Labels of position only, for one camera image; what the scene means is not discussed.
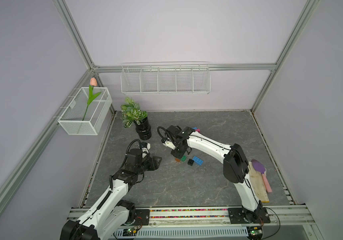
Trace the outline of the black lego brick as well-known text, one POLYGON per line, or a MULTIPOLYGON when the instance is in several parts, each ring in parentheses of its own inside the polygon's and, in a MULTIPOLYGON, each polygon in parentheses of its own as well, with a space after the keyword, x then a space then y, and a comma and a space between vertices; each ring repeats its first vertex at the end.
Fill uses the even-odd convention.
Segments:
POLYGON ((189 160, 188 160, 188 165, 189 165, 189 166, 192 166, 193 164, 194 164, 194 161, 193 161, 192 159, 189 159, 189 160))

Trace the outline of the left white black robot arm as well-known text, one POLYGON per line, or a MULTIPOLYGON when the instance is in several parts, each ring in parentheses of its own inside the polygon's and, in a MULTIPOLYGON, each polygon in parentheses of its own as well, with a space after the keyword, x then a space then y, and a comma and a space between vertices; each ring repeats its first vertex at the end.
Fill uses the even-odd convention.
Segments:
POLYGON ((135 222, 135 204, 122 198, 146 171, 159 168, 161 157, 151 156, 148 148, 125 153, 123 165, 109 177, 109 186, 94 205, 76 221, 62 227, 61 240, 107 240, 124 224, 135 222))

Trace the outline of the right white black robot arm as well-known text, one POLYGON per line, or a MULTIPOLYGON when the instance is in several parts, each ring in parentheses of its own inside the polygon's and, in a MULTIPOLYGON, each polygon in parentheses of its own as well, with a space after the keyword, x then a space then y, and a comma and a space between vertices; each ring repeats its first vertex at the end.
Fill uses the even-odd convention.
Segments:
POLYGON ((262 202, 257 197, 249 176, 249 162, 242 147, 238 144, 226 145, 207 138, 190 127, 181 129, 169 126, 157 127, 164 146, 171 149, 171 155, 181 159, 192 149, 199 150, 223 164, 224 177, 233 183, 242 202, 242 211, 250 222, 257 222, 265 213, 262 202))

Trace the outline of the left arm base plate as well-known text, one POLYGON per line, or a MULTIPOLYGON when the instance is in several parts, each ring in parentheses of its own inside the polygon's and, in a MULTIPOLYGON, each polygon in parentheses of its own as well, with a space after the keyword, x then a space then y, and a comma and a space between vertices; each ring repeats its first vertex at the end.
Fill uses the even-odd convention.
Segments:
POLYGON ((128 219, 124 223, 126 226, 148 226, 150 220, 149 209, 130 210, 128 219))

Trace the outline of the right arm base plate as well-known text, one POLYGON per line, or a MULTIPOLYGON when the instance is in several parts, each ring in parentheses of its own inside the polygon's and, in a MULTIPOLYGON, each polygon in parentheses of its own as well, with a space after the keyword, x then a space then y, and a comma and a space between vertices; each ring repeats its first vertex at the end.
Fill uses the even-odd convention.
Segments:
POLYGON ((269 224, 271 222, 266 208, 250 211, 244 208, 228 208, 231 224, 269 224))

